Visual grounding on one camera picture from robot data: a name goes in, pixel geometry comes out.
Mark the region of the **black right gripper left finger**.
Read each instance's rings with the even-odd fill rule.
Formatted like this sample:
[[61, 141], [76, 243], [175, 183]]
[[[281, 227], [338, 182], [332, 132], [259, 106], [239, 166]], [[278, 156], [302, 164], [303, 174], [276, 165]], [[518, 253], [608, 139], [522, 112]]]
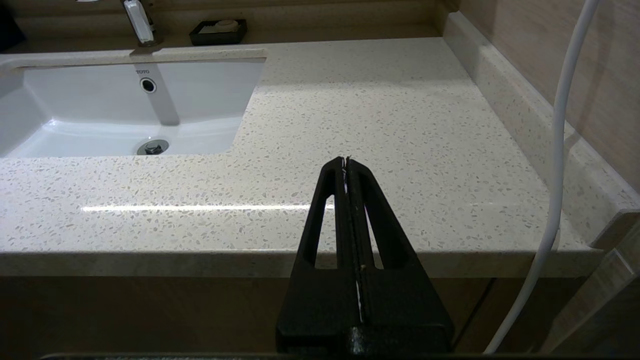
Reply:
[[[327, 162], [320, 171], [276, 322], [279, 351], [338, 351], [346, 331], [361, 322], [344, 171], [343, 157]], [[319, 269], [318, 246], [330, 196], [334, 197], [336, 267]]]

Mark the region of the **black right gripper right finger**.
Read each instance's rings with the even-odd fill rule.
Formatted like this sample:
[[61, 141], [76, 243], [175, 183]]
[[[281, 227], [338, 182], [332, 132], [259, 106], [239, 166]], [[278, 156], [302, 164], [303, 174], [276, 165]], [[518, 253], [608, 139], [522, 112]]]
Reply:
[[355, 351], [449, 351], [453, 322], [368, 167], [349, 160], [360, 324]]

